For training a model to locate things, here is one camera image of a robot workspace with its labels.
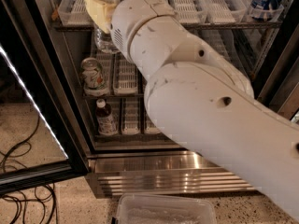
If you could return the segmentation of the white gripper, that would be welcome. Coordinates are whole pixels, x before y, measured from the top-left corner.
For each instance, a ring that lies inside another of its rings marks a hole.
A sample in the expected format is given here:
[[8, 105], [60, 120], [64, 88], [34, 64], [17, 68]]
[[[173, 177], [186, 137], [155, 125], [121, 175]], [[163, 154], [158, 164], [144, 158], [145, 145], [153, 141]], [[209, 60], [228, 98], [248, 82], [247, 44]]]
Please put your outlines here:
[[104, 33], [111, 33], [114, 45], [129, 62], [137, 31], [152, 19], [175, 16], [165, 0], [84, 0], [84, 4], [92, 21]]

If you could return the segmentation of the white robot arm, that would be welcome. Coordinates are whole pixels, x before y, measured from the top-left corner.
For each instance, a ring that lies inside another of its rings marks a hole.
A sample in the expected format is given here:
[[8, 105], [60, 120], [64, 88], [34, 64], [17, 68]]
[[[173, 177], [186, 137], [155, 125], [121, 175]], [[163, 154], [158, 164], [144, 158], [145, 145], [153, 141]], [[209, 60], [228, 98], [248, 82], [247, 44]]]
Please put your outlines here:
[[189, 33], [164, 0], [84, 1], [146, 79], [154, 125], [299, 220], [299, 126], [256, 101], [249, 80]]

